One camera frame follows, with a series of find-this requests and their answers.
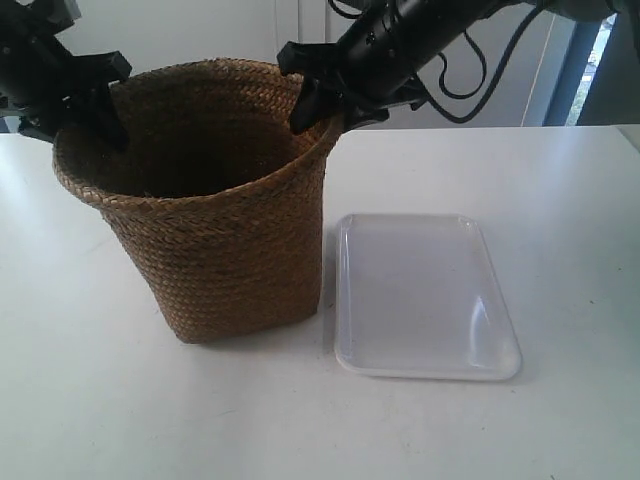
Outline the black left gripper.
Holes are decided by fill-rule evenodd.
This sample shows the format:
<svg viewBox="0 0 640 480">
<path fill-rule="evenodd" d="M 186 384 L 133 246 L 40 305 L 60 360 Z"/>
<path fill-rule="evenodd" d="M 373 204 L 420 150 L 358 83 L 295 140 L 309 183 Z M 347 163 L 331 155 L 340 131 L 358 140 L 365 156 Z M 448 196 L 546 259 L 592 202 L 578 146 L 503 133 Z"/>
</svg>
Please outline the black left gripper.
<svg viewBox="0 0 640 480">
<path fill-rule="evenodd" d="M 126 81 L 132 66 L 120 51 L 73 56 L 57 34 L 80 17 L 75 1 L 1 3 L 1 117 L 15 117 L 26 137 L 51 143 L 61 129 L 81 129 L 125 151 L 109 83 Z"/>
</svg>

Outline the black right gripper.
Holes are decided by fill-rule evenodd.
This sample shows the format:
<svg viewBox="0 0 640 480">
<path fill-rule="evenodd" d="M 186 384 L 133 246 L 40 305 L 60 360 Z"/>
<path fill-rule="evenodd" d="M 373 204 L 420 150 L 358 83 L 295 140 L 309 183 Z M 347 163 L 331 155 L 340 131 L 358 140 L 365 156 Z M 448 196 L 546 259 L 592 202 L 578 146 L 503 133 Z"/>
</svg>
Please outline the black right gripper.
<svg viewBox="0 0 640 480">
<path fill-rule="evenodd" d="M 525 16 L 516 27 L 491 77 L 487 60 L 468 29 L 511 6 L 511 1 L 373 1 L 337 43 L 289 41 L 276 59 L 280 74 L 303 75 L 301 89 L 289 115 L 293 134 L 303 134 L 324 120 L 337 118 L 343 134 L 389 119 L 389 110 L 407 105 L 415 111 L 430 104 L 454 124 L 473 120 L 496 90 L 515 48 L 530 25 Z M 464 37 L 481 64 L 481 80 L 470 93 L 446 87 L 448 60 L 443 50 Z M 418 75 L 431 60 L 442 62 L 439 89 L 453 100 L 480 99 L 465 115 L 441 105 Z"/>
</svg>

